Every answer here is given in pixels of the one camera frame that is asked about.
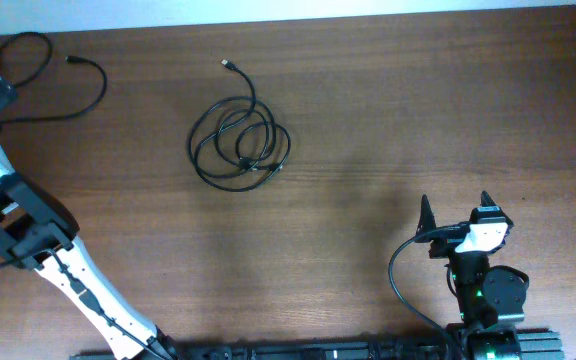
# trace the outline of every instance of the brown tabletop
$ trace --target brown tabletop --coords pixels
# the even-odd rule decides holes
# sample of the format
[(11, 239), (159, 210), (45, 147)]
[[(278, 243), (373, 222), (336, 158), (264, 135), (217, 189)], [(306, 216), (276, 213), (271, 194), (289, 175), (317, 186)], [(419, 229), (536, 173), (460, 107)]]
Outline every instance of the brown tabletop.
[[(492, 256), (531, 276), (522, 327), (560, 331), (576, 357), (576, 7), (51, 34), (55, 58), (1, 118), (101, 105), (69, 123), (0, 136), (15, 168), (57, 196), (120, 292), (178, 340), (291, 340), (409, 333), (386, 266), (414, 234), (422, 194), (438, 224), (487, 190), (515, 221)], [(3, 59), (21, 77), (43, 54)], [(188, 131), (248, 73), (292, 135), (292, 153), (249, 193), (213, 189)], [(407, 249), (410, 302), (458, 322), (441, 260)], [(0, 359), (107, 349), (33, 273), (0, 271)]]

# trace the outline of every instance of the white robotic arm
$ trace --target white robotic arm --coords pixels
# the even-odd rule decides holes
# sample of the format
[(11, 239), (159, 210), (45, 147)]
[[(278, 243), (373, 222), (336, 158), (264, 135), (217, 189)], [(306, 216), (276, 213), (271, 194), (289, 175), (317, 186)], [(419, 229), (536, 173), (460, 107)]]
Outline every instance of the white robotic arm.
[[(71, 236), (64, 234), (67, 231), (62, 230), (67, 226), (63, 222), (70, 215), (65, 208), (60, 209), (59, 204), (51, 209), (52, 204), (42, 200), (42, 197), (51, 200), (47, 194), (19, 179), (22, 177), (15, 173), (0, 146), (0, 222), (17, 207), (29, 216), (5, 231), (0, 228), (0, 256), (10, 261), (19, 259), (20, 267), (34, 269), (64, 292), (104, 336), (117, 359), (174, 359), (162, 352), (161, 347), (160, 351), (153, 350), (158, 338), (155, 324), (132, 308), (110, 284), (93, 263), (76, 231), (70, 231)], [(60, 211), (67, 216), (50, 219)], [(39, 237), (31, 237), (31, 232)], [(38, 252), (51, 256), (27, 256)], [(97, 303), (96, 311), (86, 302), (91, 299)]]

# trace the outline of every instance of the wooden table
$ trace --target wooden table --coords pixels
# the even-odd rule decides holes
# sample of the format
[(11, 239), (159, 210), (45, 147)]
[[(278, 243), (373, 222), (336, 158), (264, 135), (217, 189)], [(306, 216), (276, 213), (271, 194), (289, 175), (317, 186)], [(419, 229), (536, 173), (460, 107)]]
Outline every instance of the wooden table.
[[(16, 169), (60, 198), (123, 295), (182, 341), (290, 340), (425, 328), (388, 285), (426, 193), (439, 224), (488, 190), (515, 220), (493, 264), (531, 276), (523, 327), (549, 326), (576, 357), (576, 7), (186, 26), (50, 35), (55, 59), (2, 117)], [(4, 58), (20, 77), (44, 48)], [(216, 100), (253, 79), (293, 137), (287, 166), (250, 193), (205, 185), (185, 153)], [(445, 261), (413, 246), (396, 264), (409, 300), (458, 322)], [(106, 349), (59, 291), (0, 271), (0, 359)]]

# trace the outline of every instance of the wood grain surface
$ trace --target wood grain surface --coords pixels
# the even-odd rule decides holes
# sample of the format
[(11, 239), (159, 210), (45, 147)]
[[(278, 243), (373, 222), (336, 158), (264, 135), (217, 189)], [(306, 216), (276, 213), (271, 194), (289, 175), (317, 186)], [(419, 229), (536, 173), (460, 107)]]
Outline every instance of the wood grain surface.
[[(576, 357), (576, 7), (51, 34), (55, 58), (1, 118), (67, 112), (70, 123), (6, 127), (16, 169), (72, 211), (97, 265), (181, 341), (291, 340), (425, 329), (388, 285), (421, 195), (439, 224), (487, 190), (515, 221), (491, 258), (531, 276), (522, 327), (563, 334)], [(39, 62), (24, 40), (3, 59)], [(234, 61), (293, 137), (266, 186), (205, 185), (185, 153), (218, 99), (245, 95)], [(444, 261), (407, 249), (395, 276), (440, 324), (458, 322)], [(0, 359), (107, 349), (63, 294), (0, 271)]]

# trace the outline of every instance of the white background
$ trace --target white background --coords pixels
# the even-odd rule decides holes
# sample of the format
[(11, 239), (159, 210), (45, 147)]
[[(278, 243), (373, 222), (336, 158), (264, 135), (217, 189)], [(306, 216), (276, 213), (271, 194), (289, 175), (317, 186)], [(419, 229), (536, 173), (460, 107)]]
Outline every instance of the white background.
[(0, 34), (576, 4), (576, 0), (0, 0)]

